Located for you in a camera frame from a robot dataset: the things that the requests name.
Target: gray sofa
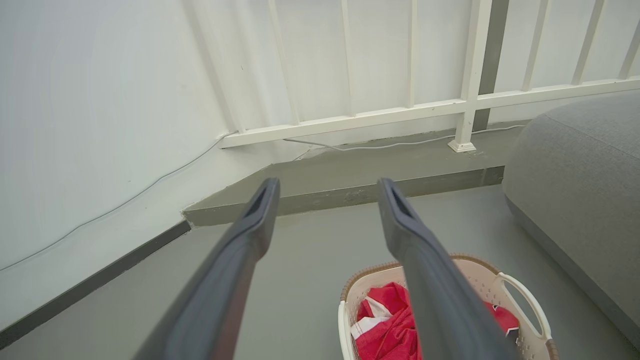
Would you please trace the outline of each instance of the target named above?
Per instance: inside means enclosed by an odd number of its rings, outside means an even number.
[[[525,230],[640,348],[640,95],[536,117],[502,186]]]

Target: gray floor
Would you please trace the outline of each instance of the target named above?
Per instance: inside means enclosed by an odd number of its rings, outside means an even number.
[[[447,250],[485,258],[535,294],[563,359],[640,357],[514,223],[500,186],[410,202]],[[0,359],[130,358],[226,227],[197,229],[167,245],[0,352]],[[358,270],[390,260],[376,204],[278,218],[255,271],[235,359],[341,359],[342,287]]]

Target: clothes in basket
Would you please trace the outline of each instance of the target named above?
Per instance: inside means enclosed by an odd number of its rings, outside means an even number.
[[[503,307],[485,305],[515,346],[518,319]],[[409,293],[400,284],[390,282],[382,288],[371,288],[360,303],[357,318],[351,335],[362,360],[422,359]]]

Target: white plastic basket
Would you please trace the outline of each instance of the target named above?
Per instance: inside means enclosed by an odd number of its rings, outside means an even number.
[[[453,254],[454,263],[477,291],[482,300],[500,305],[511,311],[520,321],[518,351],[526,360],[559,360],[556,344],[551,338],[551,329],[540,304],[531,292],[513,277],[496,270],[493,266],[472,256]],[[351,326],[356,322],[358,307],[369,289],[379,288],[390,282],[406,287],[404,271],[399,263],[388,263],[366,268],[352,276],[345,285],[338,307],[338,332],[344,360],[360,360],[355,342],[351,337]],[[520,306],[515,302],[504,283],[516,288],[533,309],[540,324],[540,334]]]

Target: basket handle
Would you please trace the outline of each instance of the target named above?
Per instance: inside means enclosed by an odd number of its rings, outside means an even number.
[[[536,314],[536,318],[538,318],[537,320],[540,324],[540,329],[542,329],[542,334],[540,334],[538,330],[533,326],[531,320],[524,314],[518,303],[515,302],[513,298],[511,300],[513,300],[513,305],[518,309],[522,317],[527,322],[529,322],[529,326],[531,327],[535,335],[539,337],[539,339],[543,339],[545,341],[549,340],[551,338],[551,326],[549,326],[549,320],[547,320],[545,312],[542,310],[540,303],[536,300],[531,291],[529,291],[529,289],[527,289],[520,281],[517,281],[514,277],[503,272],[499,273],[498,277],[502,282],[510,283],[514,288],[516,288],[516,290],[518,290],[522,294],[525,299],[527,299],[527,302],[533,309],[534,314]],[[502,287],[504,288],[506,293],[509,294],[509,291],[504,287],[504,283],[502,284]]]
[[[338,307],[338,334],[340,336],[342,358],[344,360],[355,360],[355,352],[353,351],[353,342],[351,341],[351,333],[349,330],[351,330],[349,314],[347,314],[346,303],[342,300]]]

